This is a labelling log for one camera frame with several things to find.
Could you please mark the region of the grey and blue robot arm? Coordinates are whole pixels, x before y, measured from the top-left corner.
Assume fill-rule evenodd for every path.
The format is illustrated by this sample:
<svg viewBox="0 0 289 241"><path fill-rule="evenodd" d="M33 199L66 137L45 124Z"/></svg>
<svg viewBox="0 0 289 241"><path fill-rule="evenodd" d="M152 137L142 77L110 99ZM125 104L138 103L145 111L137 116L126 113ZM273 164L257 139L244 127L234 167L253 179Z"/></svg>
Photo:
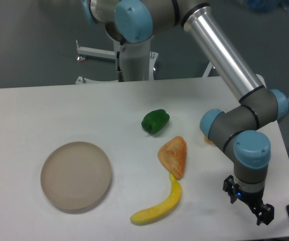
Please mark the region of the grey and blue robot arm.
<svg viewBox="0 0 289 241"><path fill-rule="evenodd" d="M189 32L239 101L229 112L213 109L204 114L200 129L232 162L234 174L224 180L230 201L241 200L257 223L269 224L274 207L265 204L270 141L259 129L288 111L286 96L268 90L252 72L220 29L207 1L82 1L91 24L103 23L119 44L115 48L120 82L149 79L149 53L141 44L174 26Z"/></svg>

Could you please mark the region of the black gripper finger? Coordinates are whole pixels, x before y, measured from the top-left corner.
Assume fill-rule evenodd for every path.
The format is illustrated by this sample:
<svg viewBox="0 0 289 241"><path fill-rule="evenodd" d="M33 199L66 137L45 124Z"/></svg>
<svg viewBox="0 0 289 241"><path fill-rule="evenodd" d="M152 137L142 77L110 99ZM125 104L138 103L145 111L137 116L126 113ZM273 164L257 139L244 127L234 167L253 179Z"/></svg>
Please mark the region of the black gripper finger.
<svg viewBox="0 0 289 241"><path fill-rule="evenodd" d="M230 203L233 204L238 197L239 184L235 183L232 175L228 176L223 182L223 191L230 197Z"/></svg>
<svg viewBox="0 0 289 241"><path fill-rule="evenodd" d="M274 207L270 204L264 204L261 199L245 202L251 212L256 216L257 225L262 223L269 225L274 220Z"/></svg>

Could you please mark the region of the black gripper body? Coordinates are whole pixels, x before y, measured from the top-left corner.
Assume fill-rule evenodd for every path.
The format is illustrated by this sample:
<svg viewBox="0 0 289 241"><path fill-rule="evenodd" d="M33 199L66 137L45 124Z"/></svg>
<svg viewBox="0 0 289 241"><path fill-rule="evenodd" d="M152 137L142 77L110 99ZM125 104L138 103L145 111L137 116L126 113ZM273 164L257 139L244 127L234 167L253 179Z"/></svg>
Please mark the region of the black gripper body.
<svg viewBox="0 0 289 241"><path fill-rule="evenodd" d="M234 197L250 206L257 206L262 203L264 186L258 184L235 183L233 186Z"/></svg>

